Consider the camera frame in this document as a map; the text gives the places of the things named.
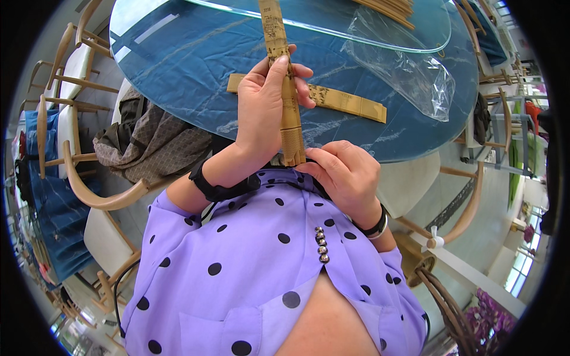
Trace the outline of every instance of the brown patterned cloth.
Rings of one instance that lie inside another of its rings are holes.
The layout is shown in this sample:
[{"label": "brown patterned cloth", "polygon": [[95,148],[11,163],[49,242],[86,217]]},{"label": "brown patterned cloth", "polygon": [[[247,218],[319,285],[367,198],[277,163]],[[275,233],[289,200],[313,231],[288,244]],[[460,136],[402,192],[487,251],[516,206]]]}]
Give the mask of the brown patterned cloth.
[{"label": "brown patterned cloth", "polygon": [[122,121],[97,133],[99,162],[131,183],[183,175],[209,152],[211,134],[165,112],[131,88],[119,105]]}]

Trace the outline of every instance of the shirt pocket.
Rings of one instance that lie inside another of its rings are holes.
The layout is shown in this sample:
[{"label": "shirt pocket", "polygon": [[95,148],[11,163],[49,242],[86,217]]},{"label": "shirt pocket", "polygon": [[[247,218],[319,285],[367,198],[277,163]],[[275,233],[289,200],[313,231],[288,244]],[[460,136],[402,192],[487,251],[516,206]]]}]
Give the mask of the shirt pocket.
[{"label": "shirt pocket", "polygon": [[180,313],[183,356],[256,356],[261,331],[262,315],[256,307],[231,309],[223,321]]},{"label": "shirt pocket", "polygon": [[382,356],[410,355],[402,316],[392,306],[383,306],[378,320],[378,334]]}]

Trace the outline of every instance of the hand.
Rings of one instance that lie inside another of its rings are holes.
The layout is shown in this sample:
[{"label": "hand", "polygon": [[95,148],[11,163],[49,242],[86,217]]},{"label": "hand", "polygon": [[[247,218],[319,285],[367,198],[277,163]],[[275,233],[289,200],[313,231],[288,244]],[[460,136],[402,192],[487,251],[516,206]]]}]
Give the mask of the hand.
[{"label": "hand", "polygon": [[329,142],[322,149],[306,149],[308,158],[295,169],[313,176],[335,205],[360,228],[372,228],[382,214],[376,198],[380,164],[360,147],[348,141]]},{"label": "hand", "polygon": [[[289,45],[290,54],[296,49],[296,45]],[[265,57],[243,78],[238,87],[238,137],[235,143],[246,155],[262,165],[281,148],[281,92],[287,66],[288,59],[282,56],[270,69]],[[314,108],[315,102],[309,99],[307,82],[301,78],[311,77],[313,71],[301,64],[293,64],[293,73],[299,104],[309,109]]]}]

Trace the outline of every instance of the woman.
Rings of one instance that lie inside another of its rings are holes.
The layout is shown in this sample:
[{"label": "woman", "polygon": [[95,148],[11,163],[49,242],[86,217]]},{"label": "woman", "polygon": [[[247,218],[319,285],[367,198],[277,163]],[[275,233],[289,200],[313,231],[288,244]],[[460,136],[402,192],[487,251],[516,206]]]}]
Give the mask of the woman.
[{"label": "woman", "polygon": [[[287,63],[250,71],[236,141],[149,206],[121,323],[130,355],[420,353],[424,311],[374,194],[378,162],[340,141],[295,169],[261,169],[281,147]],[[299,104],[314,108],[301,78],[312,70],[293,67]]]}]

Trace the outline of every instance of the skin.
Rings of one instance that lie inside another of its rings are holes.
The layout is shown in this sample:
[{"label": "skin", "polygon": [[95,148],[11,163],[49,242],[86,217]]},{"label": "skin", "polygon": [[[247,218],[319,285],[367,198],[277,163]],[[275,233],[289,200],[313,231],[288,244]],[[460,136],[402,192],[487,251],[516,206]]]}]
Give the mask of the skin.
[{"label": "skin", "polygon": [[[291,54],[296,49],[294,44],[289,46]],[[284,56],[270,69],[265,57],[243,78],[238,87],[237,139],[202,167],[204,178],[212,186],[233,187],[263,167],[281,148],[281,90],[287,63]],[[314,108],[303,79],[311,77],[313,71],[302,64],[293,64],[293,70],[299,104]],[[380,164],[348,141],[309,148],[306,155],[316,163],[303,163],[295,169],[318,180],[354,224],[364,230],[376,225],[382,213],[376,198]],[[166,193],[176,206],[194,214],[210,204],[188,176],[172,183]],[[378,252],[396,247],[389,228],[371,242]],[[379,355],[360,316],[336,290],[326,271],[317,278],[305,309],[277,355],[320,355],[323,351],[328,356]]]}]

